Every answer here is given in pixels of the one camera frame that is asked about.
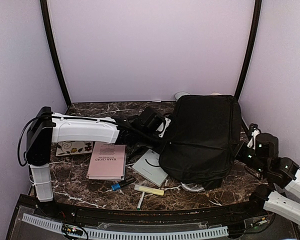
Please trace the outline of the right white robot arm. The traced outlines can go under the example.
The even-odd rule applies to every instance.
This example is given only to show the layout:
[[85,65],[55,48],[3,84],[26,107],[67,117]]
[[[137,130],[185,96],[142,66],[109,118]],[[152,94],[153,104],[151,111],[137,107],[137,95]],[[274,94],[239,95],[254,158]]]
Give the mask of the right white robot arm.
[[267,183],[258,185],[250,195],[245,213],[256,217],[269,211],[300,227],[300,166],[289,157],[280,157],[279,139],[262,132],[257,124],[250,124],[247,137],[236,159]]

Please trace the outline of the left black frame post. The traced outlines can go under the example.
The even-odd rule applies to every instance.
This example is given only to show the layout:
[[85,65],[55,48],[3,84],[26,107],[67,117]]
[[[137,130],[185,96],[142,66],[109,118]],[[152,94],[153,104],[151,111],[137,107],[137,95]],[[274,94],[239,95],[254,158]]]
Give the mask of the left black frame post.
[[55,39],[54,39],[53,28],[52,28],[51,19],[50,19],[50,13],[49,13],[49,9],[48,9],[48,1],[40,0],[39,2],[40,2],[43,25],[44,25],[44,29],[45,29],[45,35],[46,35],[52,63],[54,66],[55,74],[56,74],[56,77],[58,80],[58,84],[59,84],[63,99],[65,101],[65,104],[69,108],[72,105],[72,101],[71,101],[70,94],[69,94],[69,91],[66,86],[66,81],[65,81],[65,78],[63,75],[59,56],[57,53],[57,47],[56,47],[56,43],[55,43]]

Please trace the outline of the floral placemat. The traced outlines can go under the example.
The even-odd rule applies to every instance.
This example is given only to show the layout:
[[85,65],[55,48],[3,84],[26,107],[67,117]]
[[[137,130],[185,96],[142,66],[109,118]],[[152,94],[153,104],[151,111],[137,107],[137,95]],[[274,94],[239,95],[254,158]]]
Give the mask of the floral placemat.
[[93,151],[92,141],[62,141],[56,145],[56,157],[85,155]]

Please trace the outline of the right black frame post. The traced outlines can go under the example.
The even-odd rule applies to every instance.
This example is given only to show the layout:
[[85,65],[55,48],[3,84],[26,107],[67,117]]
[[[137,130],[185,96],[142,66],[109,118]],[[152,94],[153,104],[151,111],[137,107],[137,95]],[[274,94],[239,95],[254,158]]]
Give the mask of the right black frame post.
[[258,32],[259,21],[260,21],[261,9],[262,9],[262,0],[255,0],[247,47],[246,47],[240,75],[238,78],[237,86],[236,86],[235,93],[234,93],[234,97],[238,101],[240,99],[240,96],[241,96],[243,88],[244,88],[245,80],[246,80],[246,77],[248,74],[248,69],[249,69],[252,54],[253,54],[256,36],[257,36],[257,32]]

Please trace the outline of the cream mug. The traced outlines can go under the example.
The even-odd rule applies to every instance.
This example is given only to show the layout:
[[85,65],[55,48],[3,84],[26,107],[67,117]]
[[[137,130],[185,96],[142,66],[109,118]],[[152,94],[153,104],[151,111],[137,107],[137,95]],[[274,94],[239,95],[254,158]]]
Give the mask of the cream mug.
[[218,93],[218,92],[213,92],[211,93],[211,96],[222,96],[222,93]]

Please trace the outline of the blue black marker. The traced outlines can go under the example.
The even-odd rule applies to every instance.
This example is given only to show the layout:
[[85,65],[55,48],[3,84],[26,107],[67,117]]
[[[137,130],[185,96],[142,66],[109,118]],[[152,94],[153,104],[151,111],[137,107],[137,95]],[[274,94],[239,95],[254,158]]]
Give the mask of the blue black marker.
[[111,190],[113,191],[113,192],[115,192],[115,191],[118,191],[118,190],[120,190],[120,189],[122,189],[122,188],[124,188],[124,187],[126,187],[126,186],[128,186],[128,185],[130,185],[130,184],[132,184],[132,183],[134,183],[135,182],[135,178],[132,176],[132,177],[128,177],[127,179],[125,179],[125,180],[122,180],[122,181],[120,181],[120,182],[118,182],[118,183],[116,183],[116,184],[113,184],[112,186],[111,186]]

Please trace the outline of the yellow highlighter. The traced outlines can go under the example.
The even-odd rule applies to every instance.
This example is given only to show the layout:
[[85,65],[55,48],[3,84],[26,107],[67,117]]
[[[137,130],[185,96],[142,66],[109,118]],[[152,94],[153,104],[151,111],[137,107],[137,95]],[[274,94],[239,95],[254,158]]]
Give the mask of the yellow highlighter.
[[142,186],[142,185],[138,185],[138,184],[134,185],[134,190],[139,191],[139,192],[148,193],[148,194],[158,195],[158,196],[163,196],[165,194],[164,190],[146,187],[146,186]]

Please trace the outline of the small white bowl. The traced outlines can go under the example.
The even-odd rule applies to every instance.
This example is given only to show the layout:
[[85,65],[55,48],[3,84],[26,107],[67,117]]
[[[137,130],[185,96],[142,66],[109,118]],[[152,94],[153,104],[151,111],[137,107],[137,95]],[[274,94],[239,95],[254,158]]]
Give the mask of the small white bowl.
[[174,97],[176,100],[180,99],[181,97],[183,96],[188,96],[190,95],[188,92],[184,92],[184,91],[181,91],[181,92],[177,92]]

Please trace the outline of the grey notebook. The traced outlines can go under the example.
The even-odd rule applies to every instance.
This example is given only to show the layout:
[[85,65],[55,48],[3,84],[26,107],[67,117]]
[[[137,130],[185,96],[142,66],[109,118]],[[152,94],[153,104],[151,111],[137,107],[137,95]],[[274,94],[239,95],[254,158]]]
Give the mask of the grey notebook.
[[132,166],[132,169],[157,187],[161,187],[168,174],[159,165],[160,155],[147,150]]

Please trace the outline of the black student bag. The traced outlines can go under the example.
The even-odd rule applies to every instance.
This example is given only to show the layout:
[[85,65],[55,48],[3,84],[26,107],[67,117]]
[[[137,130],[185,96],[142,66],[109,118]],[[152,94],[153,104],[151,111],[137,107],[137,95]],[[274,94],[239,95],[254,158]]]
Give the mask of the black student bag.
[[232,95],[183,95],[164,133],[159,166],[183,184],[222,185],[240,144],[242,114]]

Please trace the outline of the black frame post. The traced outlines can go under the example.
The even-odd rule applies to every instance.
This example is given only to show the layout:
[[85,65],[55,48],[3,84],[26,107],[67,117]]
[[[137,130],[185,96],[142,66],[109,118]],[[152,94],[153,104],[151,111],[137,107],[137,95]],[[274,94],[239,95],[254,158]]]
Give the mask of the black frame post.
[[58,84],[59,84],[63,99],[65,101],[65,104],[69,108],[72,105],[72,101],[71,101],[70,94],[69,94],[69,91],[66,86],[66,81],[65,81],[65,78],[63,75],[59,56],[57,53],[57,47],[56,47],[56,43],[55,43],[55,39],[54,39],[53,28],[52,28],[51,19],[50,19],[50,13],[49,13],[49,9],[48,9],[48,1],[40,0],[39,2],[40,2],[43,25],[44,25],[44,29],[45,29],[45,35],[46,35],[52,63],[54,66],[55,74],[56,74],[56,77],[58,80]]
[[234,97],[238,101],[240,99],[240,96],[241,96],[243,88],[244,88],[245,80],[246,80],[246,77],[248,74],[248,69],[249,69],[252,54],[253,54],[256,36],[257,36],[257,32],[258,32],[259,21],[260,21],[261,9],[262,9],[262,0],[255,0],[247,47],[246,47],[240,75],[238,78],[237,86],[236,86],[235,93],[234,93]]

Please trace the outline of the white pen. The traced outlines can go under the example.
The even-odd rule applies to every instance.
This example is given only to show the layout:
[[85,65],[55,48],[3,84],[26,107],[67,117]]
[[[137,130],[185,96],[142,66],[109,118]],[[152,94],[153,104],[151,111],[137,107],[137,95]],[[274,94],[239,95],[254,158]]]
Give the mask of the white pen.
[[136,208],[138,211],[141,210],[141,206],[142,206],[144,197],[145,197],[145,192],[142,192],[141,197],[140,197],[140,199],[138,201],[138,204],[137,204],[137,208]]

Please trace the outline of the black front table rail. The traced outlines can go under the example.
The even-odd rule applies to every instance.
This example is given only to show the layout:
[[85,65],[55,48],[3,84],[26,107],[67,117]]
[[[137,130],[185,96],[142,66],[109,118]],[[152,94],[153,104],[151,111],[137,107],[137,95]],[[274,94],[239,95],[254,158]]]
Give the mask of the black front table rail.
[[242,202],[219,207],[206,207],[188,210],[113,210],[55,203],[57,220],[65,219],[70,223],[96,225],[98,223],[118,224],[183,224],[208,222],[209,224],[236,224],[249,218],[272,217],[265,210],[253,210],[250,202]]

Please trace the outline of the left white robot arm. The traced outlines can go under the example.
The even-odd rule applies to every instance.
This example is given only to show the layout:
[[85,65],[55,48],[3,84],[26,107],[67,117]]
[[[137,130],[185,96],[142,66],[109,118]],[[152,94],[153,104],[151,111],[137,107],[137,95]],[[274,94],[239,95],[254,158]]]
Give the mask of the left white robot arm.
[[[50,174],[51,144],[59,142],[96,142],[104,144],[135,144],[142,140],[151,145],[163,142],[171,120],[151,107],[133,117],[83,117],[52,112],[44,106],[26,123],[17,146],[20,166],[29,166],[30,177],[41,210],[50,218],[61,213],[55,203]],[[21,141],[26,139],[26,150]]]

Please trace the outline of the pink book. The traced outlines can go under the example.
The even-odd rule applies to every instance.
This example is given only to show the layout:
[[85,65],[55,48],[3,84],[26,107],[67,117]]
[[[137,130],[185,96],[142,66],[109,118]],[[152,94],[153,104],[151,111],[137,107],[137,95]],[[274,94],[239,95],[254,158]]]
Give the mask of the pink book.
[[89,180],[119,181],[125,178],[126,146],[96,142],[86,178]]

